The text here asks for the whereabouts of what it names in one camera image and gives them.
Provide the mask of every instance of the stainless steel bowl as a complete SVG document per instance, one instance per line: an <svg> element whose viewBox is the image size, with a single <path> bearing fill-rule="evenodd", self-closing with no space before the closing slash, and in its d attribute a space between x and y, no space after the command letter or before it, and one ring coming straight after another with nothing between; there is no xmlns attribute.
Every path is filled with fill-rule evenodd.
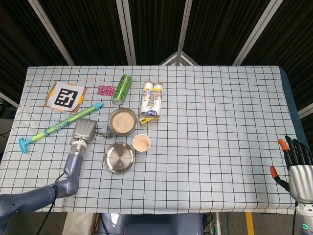
<svg viewBox="0 0 313 235"><path fill-rule="evenodd" d="M124 173L135 163L133 148L123 142L112 144L104 154L104 165L113 173Z"/></svg>
<svg viewBox="0 0 313 235"><path fill-rule="evenodd" d="M132 115L132 117L134 119L134 126L133 126L133 128L129 132L126 132L126 133L119 133L119 132L115 131L115 129L112 126L112 121L113 121L114 116L117 115L118 113L121 113L121 112L129 113L130 115ZM113 113L111 113L110 116L109 116L108 128L116 135L126 135L126 134L129 134L136 128L136 125L137 125L137 116L133 112L133 110L131 110L131 109L119 108L119 109L114 110Z"/></svg>

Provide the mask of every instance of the small cup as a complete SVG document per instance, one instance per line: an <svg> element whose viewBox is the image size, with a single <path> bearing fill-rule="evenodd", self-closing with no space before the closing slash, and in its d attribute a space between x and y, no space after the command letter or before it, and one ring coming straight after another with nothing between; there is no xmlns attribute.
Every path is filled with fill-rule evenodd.
<svg viewBox="0 0 313 235"><path fill-rule="evenodd" d="M147 152L147 150L150 148L150 145L151 140L145 134L136 135L133 139L133 147L138 152Z"/></svg>

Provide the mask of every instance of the floor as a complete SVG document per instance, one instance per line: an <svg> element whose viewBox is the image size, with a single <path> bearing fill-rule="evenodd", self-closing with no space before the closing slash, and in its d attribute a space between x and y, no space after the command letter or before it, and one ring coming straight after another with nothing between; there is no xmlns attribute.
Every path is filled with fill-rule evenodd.
<svg viewBox="0 0 313 235"><path fill-rule="evenodd" d="M12 126L13 120L0 119L0 134L5 133ZM7 138L0 136L0 153L5 149ZM8 226L6 235L33 235L36 234L45 217L45 212L34 212L27 215L16 213ZM61 235L66 213L53 212L49 216L41 235ZM248 235L246 215L243 212L230 212L220 214L222 235ZM253 226L255 235L291 235L292 215L253 213Z"/></svg>

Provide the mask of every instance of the white checkered tablecloth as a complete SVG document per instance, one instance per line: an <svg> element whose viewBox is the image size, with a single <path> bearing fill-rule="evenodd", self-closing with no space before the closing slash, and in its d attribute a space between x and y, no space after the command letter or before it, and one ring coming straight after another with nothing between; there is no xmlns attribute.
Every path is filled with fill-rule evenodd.
<svg viewBox="0 0 313 235"><path fill-rule="evenodd" d="M86 118L106 132L109 114L118 106L97 89L117 86L123 74L133 82L121 107L137 114L144 81L163 81L161 119L138 123L126 137L96 136L84 156L78 193L57 199L54 211L293 212L293 200L269 171L274 165L285 179L277 139L295 138L279 68L269 66L31 67L0 165L0 193L27 192L53 183L63 172L75 124L28 145L28 154L19 147L19 138L29 139L69 117L43 107L55 81L87 87L81 109L103 101L104 107ZM140 133L151 138L148 152L136 154L130 171L109 172L105 150L119 141L132 144Z"/></svg>

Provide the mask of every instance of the green can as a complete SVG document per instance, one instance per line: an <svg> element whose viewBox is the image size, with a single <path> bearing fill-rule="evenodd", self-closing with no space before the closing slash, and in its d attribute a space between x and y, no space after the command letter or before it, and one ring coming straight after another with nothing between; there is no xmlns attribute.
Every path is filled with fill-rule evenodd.
<svg viewBox="0 0 313 235"><path fill-rule="evenodd" d="M124 103L124 100L127 96L127 93L131 85L132 85L132 77L128 75L123 75L113 95L113 102L115 104L121 105Z"/></svg>

